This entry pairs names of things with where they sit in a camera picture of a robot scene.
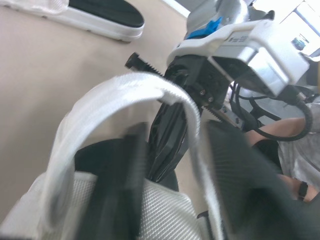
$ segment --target black cable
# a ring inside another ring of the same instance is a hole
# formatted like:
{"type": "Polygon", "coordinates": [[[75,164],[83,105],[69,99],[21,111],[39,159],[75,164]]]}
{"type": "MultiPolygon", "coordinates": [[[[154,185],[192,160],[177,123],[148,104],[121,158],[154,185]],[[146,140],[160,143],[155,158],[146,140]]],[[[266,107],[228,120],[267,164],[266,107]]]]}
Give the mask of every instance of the black cable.
{"type": "Polygon", "coordinates": [[[244,99],[244,100],[259,100],[259,99],[267,99],[267,96],[241,96],[239,95],[239,98],[244,99]]]}
{"type": "MultiPolygon", "coordinates": [[[[239,101],[240,88],[241,87],[238,85],[236,88],[236,91],[235,91],[235,104],[236,104],[236,107],[238,108],[238,112],[240,114],[240,117],[242,119],[246,120],[246,117],[242,111],[240,101],[239,101]]],[[[274,135],[271,135],[269,133],[266,133],[266,132],[260,130],[257,126],[255,126],[255,128],[253,130],[255,130],[258,134],[260,134],[268,139],[280,141],[280,142],[291,142],[291,141],[296,141],[296,140],[303,138],[311,130],[313,117],[312,117],[311,110],[308,108],[308,106],[303,101],[297,100],[295,103],[295,106],[304,113],[304,117],[305,117],[304,129],[299,134],[297,134],[295,136],[286,136],[286,137],[274,136],[274,135]]]]}

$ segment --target black insole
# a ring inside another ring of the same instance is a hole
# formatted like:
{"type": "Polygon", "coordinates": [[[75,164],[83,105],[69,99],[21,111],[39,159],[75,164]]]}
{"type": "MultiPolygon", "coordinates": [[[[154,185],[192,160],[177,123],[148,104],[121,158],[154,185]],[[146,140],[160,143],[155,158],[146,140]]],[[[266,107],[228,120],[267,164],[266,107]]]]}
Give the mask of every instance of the black insole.
{"type": "Polygon", "coordinates": [[[69,6],[127,27],[140,28],[145,23],[141,13],[124,0],[70,0],[69,6]]]}

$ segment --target beige floor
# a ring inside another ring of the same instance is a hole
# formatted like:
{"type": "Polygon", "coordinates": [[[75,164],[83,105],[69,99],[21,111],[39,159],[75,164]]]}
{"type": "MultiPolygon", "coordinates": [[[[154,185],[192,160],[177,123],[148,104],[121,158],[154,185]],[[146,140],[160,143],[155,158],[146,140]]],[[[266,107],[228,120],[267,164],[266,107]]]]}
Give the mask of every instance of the beige floor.
{"type": "MultiPolygon", "coordinates": [[[[60,120],[95,85],[127,73],[133,52],[161,71],[185,34],[186,19],[160,0],[131,0],[143,14],[140,39],[123,43],[0,7],[0,222],[34,179],[45,171],[60,120]]],[[[159,103],[125,109],[90,137],[119,136],[152,121],[159,103]]],[[[188,156],[177,167],[179,185],[199,213],[206,210],[188,156]]]]}

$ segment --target black fabric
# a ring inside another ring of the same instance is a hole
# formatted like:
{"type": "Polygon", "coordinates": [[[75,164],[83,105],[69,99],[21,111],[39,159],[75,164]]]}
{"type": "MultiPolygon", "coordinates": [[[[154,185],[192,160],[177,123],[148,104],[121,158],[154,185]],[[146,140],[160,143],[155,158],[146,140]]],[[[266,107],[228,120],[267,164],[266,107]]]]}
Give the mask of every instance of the black fabric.
{"type": "MultiPolygon", "coordinates": [[[[101,166],[108,164],[104,162],[116,156],[116,149],[118,149],[119,144],[121,144],[121,139],[110,139],[78,150],[74,156],[75,170],[98,175],[101,166]]],[[[158,183],[173,191],[179,191],[178,180],[174,170],[158,183]]]]}
{"type": "Polygon", "coordinates": [[[320,239],[313,221],[264,156],[250,148],[238,129],[210,121],[212,176],[227,233],[237,240],[320,239]]]}
{"type": "Polygon", "coordinates": [[[128,27],[145,23],[141,13],[124,0],[70,0],[69,6],[128,27]]]}
{"type": "Polygon", "coordinates": [[[104,162],[116,156],[120,143],[121,139],[111,139],[78,150],[74,156],[75,170],[98,175],[104,162]]]}
{"type": "Polygon", "coordinates": [[[130,127],[114,156],[102,161],[75,240],[132,240],[139,235],[148,159],[146,136],[146,123],[130,127]]]}
{"type": "Polygon", "coordinates": [[[279,174],[283,174],[278,154],[279,144],[277,141],[270,139],[261,140],[253,145],[253,148],[258,150],[267,160],[273,163],[277,167],[276,170],[279,174]]]}

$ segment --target hand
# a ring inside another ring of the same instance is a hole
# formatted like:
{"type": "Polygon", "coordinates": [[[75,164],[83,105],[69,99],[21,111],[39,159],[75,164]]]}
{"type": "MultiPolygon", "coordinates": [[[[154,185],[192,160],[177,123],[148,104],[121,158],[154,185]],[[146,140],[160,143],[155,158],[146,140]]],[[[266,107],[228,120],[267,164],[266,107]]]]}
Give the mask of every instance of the hand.
{"type": "MultiPolygon", "coordinates": [[[[292,193],[292,197],[297,200],[298,196],[299,196],[299,188],[301,185],[301,181],[295,178],[291,178],[285,175],[278,175],[279,178],[282,179],[282,181],[288,186],[288,188],[290,189],[291,193],[292,193]]],[[[308,184],[308,189],[306,192],[306,195],[304,197],[304,202],[308,203],[310,201],[312,201],[312,199],[314,199],[314,197],[319,193],[319,191],[312,185],[308,184]]]]}

